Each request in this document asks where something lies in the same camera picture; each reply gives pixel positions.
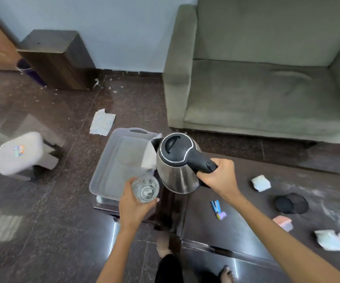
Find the bare foot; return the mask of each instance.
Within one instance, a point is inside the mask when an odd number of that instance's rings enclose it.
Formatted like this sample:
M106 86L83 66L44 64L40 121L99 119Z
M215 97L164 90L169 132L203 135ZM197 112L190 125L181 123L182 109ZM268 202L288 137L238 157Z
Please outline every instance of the bare foot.
M170 234L166 231L160 232L157 236L157 252L159 257L163 258L168 254L172 254L169 249Z
M234 283L234 277L229 266L225 265L220 274L221 283Z

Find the wall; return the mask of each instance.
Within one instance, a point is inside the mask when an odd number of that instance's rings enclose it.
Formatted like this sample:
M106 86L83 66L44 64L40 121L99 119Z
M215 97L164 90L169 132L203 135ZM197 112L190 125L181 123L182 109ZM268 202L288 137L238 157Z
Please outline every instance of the wall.
M0 0L0 24L21 41L33 29L76 30L100 69L162 72L180 4L197 0Z

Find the baseboard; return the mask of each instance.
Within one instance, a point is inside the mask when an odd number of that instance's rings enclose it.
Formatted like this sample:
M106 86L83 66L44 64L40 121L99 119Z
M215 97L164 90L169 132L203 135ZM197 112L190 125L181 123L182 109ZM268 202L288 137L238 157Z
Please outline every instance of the baseboard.
M102 75L138 76L138 77L151 77L151 78L162 79L162 72L114 71L112 69L97 69L97 71L99 74L102 74Z

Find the electric kettle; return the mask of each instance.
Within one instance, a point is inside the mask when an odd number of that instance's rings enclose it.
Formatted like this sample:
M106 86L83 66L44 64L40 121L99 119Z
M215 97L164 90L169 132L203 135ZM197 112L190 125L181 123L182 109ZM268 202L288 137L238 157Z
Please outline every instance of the electric kettle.
M158 175L165 187L177 194L188 194L203 184L197 171L211 173L217 165L201 153L199 145L184 133L171 133L152 140L157 152Z

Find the black pants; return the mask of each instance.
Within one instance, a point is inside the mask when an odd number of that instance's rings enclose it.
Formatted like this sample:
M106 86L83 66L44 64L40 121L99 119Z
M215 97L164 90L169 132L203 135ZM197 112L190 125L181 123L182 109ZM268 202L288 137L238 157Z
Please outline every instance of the black pants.
M218 277L211 272L202 272L200 276L201 283L220 283ZM184 283L181 264L174 255L168 254L162 258L154 283Z

